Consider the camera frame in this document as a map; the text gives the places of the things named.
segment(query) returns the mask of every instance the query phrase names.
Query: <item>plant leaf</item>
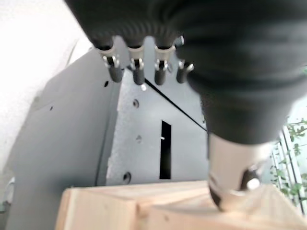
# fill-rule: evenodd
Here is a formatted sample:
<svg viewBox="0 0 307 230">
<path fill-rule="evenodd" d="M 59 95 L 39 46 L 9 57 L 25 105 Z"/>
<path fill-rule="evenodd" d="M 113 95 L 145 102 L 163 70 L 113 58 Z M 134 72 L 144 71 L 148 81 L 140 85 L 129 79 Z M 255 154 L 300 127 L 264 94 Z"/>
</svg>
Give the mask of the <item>plant leaf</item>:
<svg viewBox="0 0 307 230">
<path fill-rule="evenodd" d="M 282 188 L 282 189 L 280 189 L 280 191 L 281 191 L 283 194 L 285 194 L 285 195 L 289 195 L 288 189 L 286 189 L 286 188 Z"/>
<path fill-rule="evenodd" d="M 284 160 L 282 160 L 281 162 L 279 162 L 279 164 L 287 164 L 287 160 L 284 159 Z"/>
</svg>

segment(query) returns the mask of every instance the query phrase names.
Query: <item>white wall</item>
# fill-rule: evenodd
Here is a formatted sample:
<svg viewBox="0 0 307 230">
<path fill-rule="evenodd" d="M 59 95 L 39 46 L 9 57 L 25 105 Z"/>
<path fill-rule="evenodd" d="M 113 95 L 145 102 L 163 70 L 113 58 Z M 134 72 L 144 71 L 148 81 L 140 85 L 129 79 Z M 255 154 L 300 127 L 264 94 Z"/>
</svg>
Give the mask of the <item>white wall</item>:
<svg viewBox="0 0 307 230">
<path fill-rule="evenodd" d="M 62 0 L 0 0 L 0 170 L 28 109 L 84 37 Z"/>
</svg>

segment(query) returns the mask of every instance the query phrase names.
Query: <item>wooden block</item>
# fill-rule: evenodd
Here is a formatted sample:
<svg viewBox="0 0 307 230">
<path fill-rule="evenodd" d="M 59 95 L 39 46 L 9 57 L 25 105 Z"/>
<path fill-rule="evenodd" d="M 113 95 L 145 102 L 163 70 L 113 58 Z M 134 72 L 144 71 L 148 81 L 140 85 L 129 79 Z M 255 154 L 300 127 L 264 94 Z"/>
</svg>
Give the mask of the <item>wooden block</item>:
<svg viewBox="0 0 307 230">
<path fill-rule="evenodd" d="M 152 205 L 208 192 L 206 181 L 71 188 L 63 194 L 56 230 L 144 230 Z"/>
<path fill-rule="evenodd" d="M 221 213 L 209 194 L 152 207 L 148 230 L 307 230 L 305 219 L 272 185 L 251 193 L 236 211 Z"/>
</svg>

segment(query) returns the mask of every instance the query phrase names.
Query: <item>gray metal panel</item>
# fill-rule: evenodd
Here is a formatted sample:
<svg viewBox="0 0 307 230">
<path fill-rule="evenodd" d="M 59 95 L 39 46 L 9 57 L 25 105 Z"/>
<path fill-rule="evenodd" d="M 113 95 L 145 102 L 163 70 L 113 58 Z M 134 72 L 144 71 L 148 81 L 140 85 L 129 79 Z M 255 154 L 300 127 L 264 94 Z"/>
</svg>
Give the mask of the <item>gray metal panel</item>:
<svg viewBox="0 0 307 230">
<path fill-rule="evenodd" d="M 133 106 L 135 99 L 139 108 Z M 142 91 L 126 70 L 107 185 L 122 184 L 126 172 L 132 175 L 131 184 L 165 181 L 159 180 L 162 120 L 172 126 L 172 181 L 208 178 L 206 132 L 149 86 Z"/>
<path fill-rule="evenodd" d="M 53 230 L 63 190 L 95 184 L 115 85 L 104 87 L 109 76 L 100 60 L 92 52 L 60 73 L 29 115 L 12 153 L 16 188 L 7 230 Z"/>
<path fill-rule="evenodd" d="M 126 45 L 120 37 L 115 39 L 117 51 L 120 55 L 120 61 L 122 66 L 126 67 L 130 64 L 128 51 Z M 202 124 L 203 116 L 201 113 L 201 101 L 198 93 L 192 90 L 189 84 L 179 84 L 176 80 L 176 74 L 178 69 L 178 58 L 173 53 L 170 56 L 170 63 L 173 71 L 169 73 L 167 71 L 166 81 L 162 86 L 156 85 L 154 82 L 154 63 L 155 63 L 155 51 L 154 51 L 154 39 L 147 37 L 144 41 L 144 73 L 145 78 L 155 85 L 163 94 L 165 94 L 172 102 L 191 116 L 196 122 Z"/>
</svg>

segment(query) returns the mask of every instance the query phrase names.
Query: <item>green plant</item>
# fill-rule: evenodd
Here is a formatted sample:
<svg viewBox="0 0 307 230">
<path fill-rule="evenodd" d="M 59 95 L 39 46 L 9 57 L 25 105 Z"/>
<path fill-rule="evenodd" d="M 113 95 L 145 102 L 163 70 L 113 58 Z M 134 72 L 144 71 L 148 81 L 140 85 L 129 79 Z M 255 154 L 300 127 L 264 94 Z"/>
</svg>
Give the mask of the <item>green plant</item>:
<svg viewBox="0 0 307 230">
<path fill-rule="evenodd" d="M 289 123 L 287 124 L 287 128 L 289 130 L 290 138 L 291 141 L 294 142 L 294 155 L 297 157 L 301 154 L 301 148 L 304 145 L 299 145 L 298 143 L 295 143 L 297 139 L 300 139 L 305 136 L 306 130 L 307 130 L 307 120 L 302 119 L 300 122 L 295 122 L 295 123 Z M 279 165 L 287 165 L 290 164 L 291 162 L 287 162 L 287 158 L 278 162 Z M 280 187 L 280 191 L 285 194 L 285 196 L 289 197 L 293 196 L 296 197 L 297 199 L 292 199 L 293 204 L 297 205 L 297 200 L 298 202 L 302 202 L 304 200 L 307 200 L 307 197 L 299 197 L 299 191 L 303 187 L 304 191 L 307 192 L 307 173 L 301 174 L 302 178 L 302 183 L 295 183 L 295 184 L 289 184 L 287 181 L 288 176 L 285 175 L 285 173 L 277 169 L 276 166 L 272 166 L 270 168 L 270 174 L 273 176 L 273 179 L 271 182 L 275 184 L 276 186 Z"/>
</svg>

